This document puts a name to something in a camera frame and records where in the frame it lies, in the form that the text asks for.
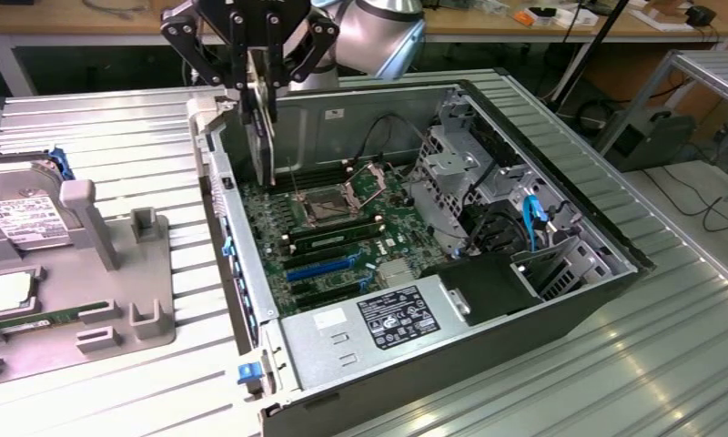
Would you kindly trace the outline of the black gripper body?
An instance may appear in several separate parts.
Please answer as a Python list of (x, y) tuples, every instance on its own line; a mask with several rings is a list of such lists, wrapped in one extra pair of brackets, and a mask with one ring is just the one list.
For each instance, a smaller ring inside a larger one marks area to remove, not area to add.
[(195, 11), (226, 45), (266, 47), (283, 44), (310, 12), (310, 2), (193, 1)]

